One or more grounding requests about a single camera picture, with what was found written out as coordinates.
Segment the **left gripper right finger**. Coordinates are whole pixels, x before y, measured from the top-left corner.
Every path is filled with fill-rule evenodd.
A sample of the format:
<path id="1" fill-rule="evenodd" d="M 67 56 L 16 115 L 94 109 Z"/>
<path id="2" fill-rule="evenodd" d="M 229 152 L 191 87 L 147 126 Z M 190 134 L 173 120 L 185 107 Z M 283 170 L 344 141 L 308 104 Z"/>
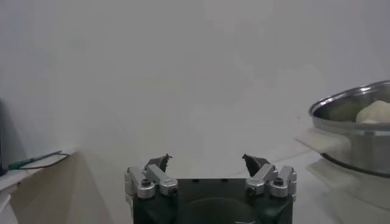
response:
<path id="1" fill-rule="evenodd" d="M 246 194 L 248 196 L 263 195 L 266 191 L 272 197 L 296 197 L 297 172 L 291 166 L 283 166 L 278 170 L 264 158 L 244 154 L 250 177 L 245 180 Z"/>

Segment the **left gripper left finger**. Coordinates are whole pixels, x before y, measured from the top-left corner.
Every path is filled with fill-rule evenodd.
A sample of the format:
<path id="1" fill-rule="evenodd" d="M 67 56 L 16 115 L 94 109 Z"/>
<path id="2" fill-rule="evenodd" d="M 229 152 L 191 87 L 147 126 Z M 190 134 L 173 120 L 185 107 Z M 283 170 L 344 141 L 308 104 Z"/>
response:
<path id="1" fill-rule="evenodd" d="M 124 174 L 126 195 L 138 198 L 153 198 L 157 194 L 165 197 L 175 197 L 179 192 L 177 179 L 166 174 L 169 154 L 152 158 L 140 169 L 128 167 Z"/>

